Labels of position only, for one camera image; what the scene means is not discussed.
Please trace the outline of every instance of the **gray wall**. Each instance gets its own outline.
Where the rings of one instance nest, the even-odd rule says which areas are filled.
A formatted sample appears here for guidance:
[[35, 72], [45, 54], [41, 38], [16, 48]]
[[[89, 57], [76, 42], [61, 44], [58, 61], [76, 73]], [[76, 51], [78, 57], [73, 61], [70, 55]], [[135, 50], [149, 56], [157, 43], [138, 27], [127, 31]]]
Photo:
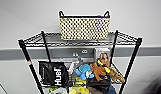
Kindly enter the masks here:
[[143, 46], [161, 46], [161, 0], [0, 0], [0, 49], [19, 48], [18, 39], [60, 32], [65, 15], [111, 14], [110, 31], [143, 37]]
[[[17, 40], [41, 30], [60, 32], [59, 10], [65, 15], [103, 15], [109, 10], [110, 31], [142, 37], [141, 48], [146, 49], [138, 53], [123, 94], [156, 92], [161, 84], [161, 0], [0, 0], [0, 82], [9, 94], [39, 93]], [[124, 73], [129, 57], [121, 55], [114, 62]], [[33, 63], [37, 70], [36, 58]]]

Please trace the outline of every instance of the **white wall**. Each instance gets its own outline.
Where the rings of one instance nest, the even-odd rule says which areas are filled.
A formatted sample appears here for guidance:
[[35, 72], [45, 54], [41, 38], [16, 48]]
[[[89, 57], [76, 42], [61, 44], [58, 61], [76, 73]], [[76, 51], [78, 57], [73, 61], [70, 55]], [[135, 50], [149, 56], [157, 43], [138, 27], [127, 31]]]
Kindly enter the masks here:
[[60, 32], [65, 15], [111, 14], [110, 31], [143, 38], [143, 46], [161, 46], [161, 0], [0, 0], [0, 49], [19, 48], [41, 30]]

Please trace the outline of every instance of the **shelf item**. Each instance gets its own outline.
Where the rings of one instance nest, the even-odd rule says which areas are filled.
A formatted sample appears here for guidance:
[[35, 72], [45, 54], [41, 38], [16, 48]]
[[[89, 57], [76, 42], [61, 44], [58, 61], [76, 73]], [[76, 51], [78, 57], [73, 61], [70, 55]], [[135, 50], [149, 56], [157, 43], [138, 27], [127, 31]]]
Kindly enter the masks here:
[[[127, 71], [125, 73], [124, 79], [127, 81], [129, 72], [132, 68], [132, 64], [134, 62], [134, 59], [136, 57], [136, 54], [138, 52], [139, 46], [141, 45], [142, 38], [135, 38], [132, 36], [129, 36], [124, 33], [118, 32], [116, 30], [115, 32], [108, 32], [109, 37], [105, 40], [62, 40], [61, 34], [60, 33], [44, 33], [44, 31], [41, 31], [40, 34], [37, 34], [33, 37], [30, 37], [26, 40], [19, 40], [19, 45], [25, 55], [25, 58], [27, 62], [29, 63], [30, 70], [33, 74], [33, 77], [37, 83], [37, 87], [40, 90], [41, 94], [44, 94], [42, 90], [42, 85], [37, 77], [37, 74], [35, 72], [35, 69], [33, 67], [33, 64], [31, 62], [31, 58], [29, 56], [29, 53], [27, 52], [26, 47], [45, 47], [46, 52], [47, 52], [47, 57], [49, 62], [51, 62], [51, 57], [49, 54], [48, 47], [67, 47], [67, 46], [108, 46], [108, 45], [113, 45], [111, 49], [111, 54], [110, 54], [110, 65], [112, 65], [118, 72], [120, 72], [115, 64], [113, 63], [113, 55], [115, 51], [115, 45], [135, 45], [131, 59], [129, 61], [129, 65], [127, 67]], [[122, 94], [122, 91], [124, 89], [124, 86], [127, 82], [124, 83], [118, 83], [118, 82], [113, 82], [117, 84], [122, 84], [119, 94]]]
[[61, 39], [103, 40], [108, 36], [109, 11], [104, 16], [65, 16], [59, 12]]

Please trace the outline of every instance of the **beige woven basket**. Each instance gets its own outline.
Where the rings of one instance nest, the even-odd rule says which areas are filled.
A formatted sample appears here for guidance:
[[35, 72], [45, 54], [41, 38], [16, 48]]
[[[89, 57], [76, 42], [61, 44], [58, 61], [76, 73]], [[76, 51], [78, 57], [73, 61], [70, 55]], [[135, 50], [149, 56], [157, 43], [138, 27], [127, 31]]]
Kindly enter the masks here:
[[110, 23], [108, 16], [64, 16], [60, 11], [61, 39], [103, 40], [108, 37]]

